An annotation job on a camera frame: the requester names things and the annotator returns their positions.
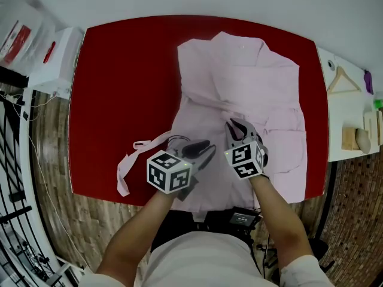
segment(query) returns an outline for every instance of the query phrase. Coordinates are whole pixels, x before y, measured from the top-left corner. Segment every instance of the forearm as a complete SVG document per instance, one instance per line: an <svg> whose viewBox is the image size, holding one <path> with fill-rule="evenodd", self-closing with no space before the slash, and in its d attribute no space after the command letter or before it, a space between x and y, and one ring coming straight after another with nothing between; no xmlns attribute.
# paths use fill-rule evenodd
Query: forearm
<svg viewBox="0 0 383 287"><path fill-rule="evenodd" d="M271 182L263 176L251 178L250 182L260 204L266 227L274 240L278 259L280 259L279 253L292 251L293 256L290 256L291 252L289 252L289 256L282 260L282 264L287 265L301 255L311 254L301 220Z"/></svg>
<svg viewBox="0 0 383 287"><path fill-rule="evenodd" d="M161 191L155 193L113 236L105 251L104 260L114 258L138 264L149 250L173 200L173 196Z"/></svg>

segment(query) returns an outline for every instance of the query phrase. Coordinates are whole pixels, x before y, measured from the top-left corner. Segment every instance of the wooden block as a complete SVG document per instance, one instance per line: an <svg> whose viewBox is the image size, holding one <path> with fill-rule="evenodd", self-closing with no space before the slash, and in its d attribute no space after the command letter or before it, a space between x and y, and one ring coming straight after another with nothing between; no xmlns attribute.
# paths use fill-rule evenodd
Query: wooden block
<svg viewBox="0 0 383 287"><path fill-rule="evenodd" d="M369 139L369 132L363 129L357 129L355 133L355 140L358 144L358 147L363 151L363 153L370 153L371 140Z"/></svg>
<svg viewBox="0 0 383 287"><path fill-rule="evenodd" d="M370 141L378 143L378 119L376 111L364 113L364 129L369 132Z"/></svg>
<svg viewBox="0 0 383 287"><path fill-rule="evenodd" d="M383 116L381 111L376 112L376 119L378 120L378 145L383 145Z"/></svg>
<svg viewBox="0 0 383 287"><path fill-rule="evenodd" d="M342 149L343 150L359 150L357 142L355 140L355 127L342 128Z"/></svg>

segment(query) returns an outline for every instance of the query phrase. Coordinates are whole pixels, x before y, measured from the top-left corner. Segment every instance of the wooden hanger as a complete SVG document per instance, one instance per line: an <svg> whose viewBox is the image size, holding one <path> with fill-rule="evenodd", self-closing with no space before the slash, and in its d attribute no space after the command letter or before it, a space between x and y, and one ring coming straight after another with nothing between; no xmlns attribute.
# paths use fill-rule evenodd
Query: wooden hanger
<svg viewBox="0 0 383 287"><path fill-rule="evenodd" d="M339 79L341 77L345 77L347 81L349 81L354 87L355 89L351 89L351 90L340 90L340 91L333 91L335 85L339 82ZM336 68L336 76L334 78L334 80L332 81L332 83L330 84L329 86L329 89L327 89L327 94L335 94L335 93L349 93L351 91L359 91L361 92L361 89L359 87L359 85L357 83L355 83L347 74L346 72L344 71L344 69L340 66L338 66Z"/></svg>

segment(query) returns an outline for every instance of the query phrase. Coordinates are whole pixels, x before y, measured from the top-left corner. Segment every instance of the green object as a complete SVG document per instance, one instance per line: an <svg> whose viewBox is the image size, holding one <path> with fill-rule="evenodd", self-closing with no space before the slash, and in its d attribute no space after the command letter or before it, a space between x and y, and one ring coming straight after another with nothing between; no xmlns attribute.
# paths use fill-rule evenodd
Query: green object
<svg viewBox="0 0 383 287"><path fill-rule="evenodd" d="M383 108L383 100L374 100L373 105L376 109Z"/></svg>

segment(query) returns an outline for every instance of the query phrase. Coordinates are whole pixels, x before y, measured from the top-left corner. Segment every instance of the metal rack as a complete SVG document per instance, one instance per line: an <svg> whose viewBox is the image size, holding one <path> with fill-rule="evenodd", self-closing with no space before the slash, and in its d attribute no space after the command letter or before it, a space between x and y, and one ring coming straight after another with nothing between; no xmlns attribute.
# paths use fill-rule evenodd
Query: metal rack
<svg viewBox="0 0 383 287"><path fill-rule="evenodd" d="M29 156L32 90L0 97L0 266L16 286L73 286L41 222Z"/></svg>

